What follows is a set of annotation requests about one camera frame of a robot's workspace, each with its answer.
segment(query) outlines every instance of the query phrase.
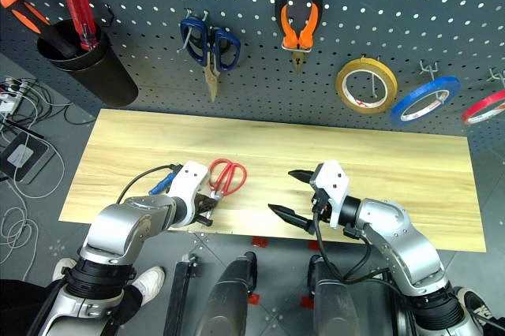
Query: pegboard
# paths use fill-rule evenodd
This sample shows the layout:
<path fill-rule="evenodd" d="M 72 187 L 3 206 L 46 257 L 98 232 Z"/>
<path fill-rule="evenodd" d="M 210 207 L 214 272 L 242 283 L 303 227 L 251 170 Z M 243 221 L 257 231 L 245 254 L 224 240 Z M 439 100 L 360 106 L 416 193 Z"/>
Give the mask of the pegboard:
<path fill-rule="evenodd" d="M 68 18 L 65 0 L 28 0 L 51 22 Z M 274 0 L 90 0 L 105 22 L 105 3 L 117 19 L 107 28 L 114 50 L 140 89 L 135 110 L 213 117 L 332 125 L 361 129 L 468 135 L 473 152 L 505 141 L 505 118 L 465 127 L 464 109 L 500 89 L 487 82 L 488 68 L 505 69 L 505 0 L 324 0 L 315 45 L 300 74 L 280 48 Z M 291 0 L 290 15 L 300 29 L 309 0 Z M 210 100 L 201 67 L 182 45 L 178 23 L 185 8 L 210 14 L 210 25 L 229 28 L 242 43 L 236 69 L 222 73 L 216 101 Z M 2 52 L 70 100 L 96 114 L 103 104 L 36 52 L 35 36 L 5 10 L 1 12 Z M 462 89 L 441 110 L 411 125 L 396 127 L 389 111 L 365 115 L 337 96 L 335 78 L 349 60 L 380 56 L 395 73 L 395 102 L 430 81 L 419 61 L 439 62 L 438 77 L 456 76 Z M 370 95 L 370 77 L 353 84 Z"/>

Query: screwdriver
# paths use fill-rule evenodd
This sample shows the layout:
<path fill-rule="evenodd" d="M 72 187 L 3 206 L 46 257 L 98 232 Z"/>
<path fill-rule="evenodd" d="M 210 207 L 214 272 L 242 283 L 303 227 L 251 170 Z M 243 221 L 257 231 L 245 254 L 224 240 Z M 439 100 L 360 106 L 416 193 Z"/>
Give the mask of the screwdriver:
<path fill-rule="evenodd" d="M 73 58 L 77 54 L 77 47 L 63 38 L 55 26 L 25 0 L 0 0 L 3 7 L 8 9 L 26 27 L 46 40 L 56 48 L 65 58 Z"/>
<path fill-rule="evenodd" d="M 73 27 L 80 37 L 80 46 L 85 50 L 92 50 L 97 46 L 98 40 L 89 0 L 66 0 L 66 3 L 69 6 Z"/>

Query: wooden board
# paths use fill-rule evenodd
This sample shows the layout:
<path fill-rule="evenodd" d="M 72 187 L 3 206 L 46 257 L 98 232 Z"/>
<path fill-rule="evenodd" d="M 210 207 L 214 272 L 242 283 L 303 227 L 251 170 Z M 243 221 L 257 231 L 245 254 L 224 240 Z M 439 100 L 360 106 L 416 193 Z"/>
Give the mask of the wooden board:
<path fill-rule="evenodd" d="M 190 230 L 313 238 L 284 223 L 267 204 L 310 216 L 313 191 L 287 172 L 336 159 L 350 178 L 350 195 L 401 203 L 437 248 L 485 251 L 464 137 L 127 110 L 100 112 L 60 220 L 92 222 L 134 176 L 152 167 L 187 160 L 210 165 L 221 157 L 246 166 L 247 182 L 219 203 L 212 227 L 195 224 Z M 127 196 L 146 195 L 166 174 L 143 178 Z M 342 229 L 322 228 L 325 240 L 350 241 Z"/>

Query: scissors handle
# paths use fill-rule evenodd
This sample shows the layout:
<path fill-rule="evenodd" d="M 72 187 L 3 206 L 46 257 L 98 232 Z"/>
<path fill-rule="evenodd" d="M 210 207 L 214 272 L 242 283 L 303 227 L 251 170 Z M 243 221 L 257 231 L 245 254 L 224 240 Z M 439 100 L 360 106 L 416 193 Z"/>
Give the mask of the scissors handle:
<path fill-rule="evenodd" d="M 235 46 L 236 51 L 235 51 L 235 58 L 230 64 L 223 64 L 221 61 L 221 50 L 219 48 L 220 41 L 227 41 L 228 43 L 232 44 Z M 219 72 L 227 72 L 229 70 L 232 70 L 237 62 L 238 62 L 238 57 L 240 55 L 240 40 L 238 40 L 231 32 L 228 32 L 226 30 L 223 30 L 219 28 L 218 30 L 215 31 L 214 34 L 214 46 L 212 48 L 213 53 L 214 53 L 214 65 L 217 68 Z"/>
<path fill-rule="evenodd" d="M 181 21 L 181 35 L 182 35 L 182 40 L 185 40 L 186 37 L 188 36 L 189 32 L 192 32 L 193 29 L 196 29 L 200 32 L 200 40 L 201 40 L 201 54 L 198 54 L 195 49 L 193 48 L 193 45 L 191 43 L 188 43 L 187 45 L 187 50 L 189 55 L 196 61 L 198 64 L 202 66 L 207 65 L 207 41 L 208 41 L 208 31 L 207 31 L 207 25 L 201 21 L 200 19 L 196 18 L 185 18 Z"/>
<path fill-rule="evenodd" d="M 215 160 L 211 164 L 209 170 L 212 172 L 214 170 L 214 168 L 217 167 L 217 165 L 223 164 L 223 163 L 225 163 L 226 166 L 221 171 L 221 173 L 219 174 L 219 176 L 215 180 L 215 182 L 210 182 L 209 181 L 209 185 L 211 186 L 211 190 L 212 191 L 214 191 L 214 192 L 220 191 L 221 194 L 223 194 L 223 196 L 229 196 L 230 194 L 232 194 L 232 193 L 236 192 L 237 190 L 239 190 L 239 188 L 241 186 L 243 186 L 243 184 L 245 182 L 245 179 L 247 178 L 247 170 L 245 170 L 245 168 L 243 167 L 243 165 L 237 164 L 235 162 L 231 162 L 229 159 L 217 159 L 217 160 Z M 236 169 L 239 169 L 239 170 L 242 171 L 242 179 L 241 179 L 240 183 L 237 186 L 235 186 L 233 189 L 230 190 L 230 186 L 231 186 L 231 183 L 232 183 L 232 180 L 233 180 L 233 177 L 234 177 Z M 219 190 L 219 187 L 221 186 L 221 184 L 223 183 L 223 181 L 224 181 L 225 178 L 226 178 L 226 182 L 224 183 L 224 185 L 222 186 L 222 188 Z"/>

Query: tape roll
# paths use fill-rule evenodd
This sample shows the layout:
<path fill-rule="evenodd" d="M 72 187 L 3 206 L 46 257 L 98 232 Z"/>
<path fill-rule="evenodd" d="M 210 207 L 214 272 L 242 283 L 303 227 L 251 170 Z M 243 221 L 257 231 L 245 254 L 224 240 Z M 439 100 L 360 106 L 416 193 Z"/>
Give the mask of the tape roll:
<path fill-rule="evenodd" d="M 384 97 L 371 103 L 354 98 L 347 88 L 347 79 L 356 72 L 374 74 L 384 86 Z M 398 83 L 393 72 L 385 64 L 373 58 L 357 58 L 345 64 L 337 75 L 336 87 L 342 101 L 354 111 L 363 114 L 380 113 L 386 110 L 393 103 L 398 92 Z"/>
<path fill-rule="evenodd" d="M 402 99 L 391 110 L 389 118 L 394 125 L 406 125 L 412 121 L 416 121 L 435 110 L 440 109 L 444 104 L 449 103 L 451 99 L 458 93 L 460 87 L 459 80 L 456 77 L 441 77 L 430 81 L 420 88 L 412 91 L 407 97 Z M 430 95 L 437 95 L 437 98 L 420 110 L 407 114 L 407 111 L 423 101 Z"/>
<path fill-rule="evenodd" d="M 505 111 L 505 90 L 491 94 L 470 106 L 461 116 L 461 120 L 466 125 L 474 125 L 481 121 L 487 121 L 503 111 Z"/>

